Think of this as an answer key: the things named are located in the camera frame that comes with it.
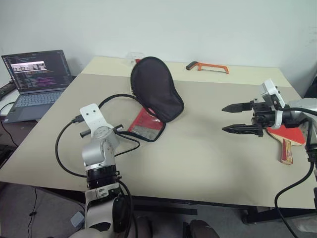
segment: laptop keyboard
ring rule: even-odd
[[[61,94],[62,92],[53,92],[21,96],[14,107],[19,108],[26,106],[52,104],[60,97]]]

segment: laptop screen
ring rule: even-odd
[[[21,93],[62,90],[72,81],[62,50],[6,55],[2,59]]]

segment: laptop display content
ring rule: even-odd
[[[2,56],[20,94],[65,89],[72,81],[63,50]]]
[[[62,50],[2,59],[20,93],[4,123],[40,119],[73,80]]]

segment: gray floor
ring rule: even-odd
[[[66,238],[76,229],[70,218],[82,208],[71,201],[56,197],[37,189],[37,215],[32,223],[32,238]],[[25,238],[28,236],[29,213],[34,205],[34,188],[9,184],[0,192],[1,235],[6,238]],[[246,226],[240,220],[239,209],[212,207],[204,205],[175,205],[198,210],[198,216],[176,215],[162,212],[137,212],[146,215],[153,222],[155,238],[182,238],[182,223],[192,219],[208,222],[221,238],[291,238],[291,234],[281,222]],[[296,229],[301,238],[316,238],[317,234],[304,233]]]

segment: beige table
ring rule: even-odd
[[[175,86],[185,103],[184,112],[167,124],[154,143],[116,158],[117,169],[133,195],[195,201],[273,206],[278,191],[309,169],[303,147],[294,147],[294,165],[278,162],[280,144],[267,136],[229,134],[222,127],[250,123],[252,112],[230,114],[221,109],[232,103],[261,98],[259,84],[271,78],[284,100],[299,98],[275,68],[229,67],[230,74],[186,71],[186,63],[168,63]],[[116,93],[129,93],[131,67],[122,59],[96,57],[45,114],[10,160],[0,180],[70,190],[87,189],[86,180],[66,173],[55,159],[60,130],[90,103]],[[106,120],[128,128],[140,110],[129,99],[113,99],[101,111]],[[84,173],[82,139],[85,123],[70,126],[59,144],[59,156],[72,171]],[[117,151],[134,146],[122,143]],[[314,208],[312,176],[280,198],[281,207]]]

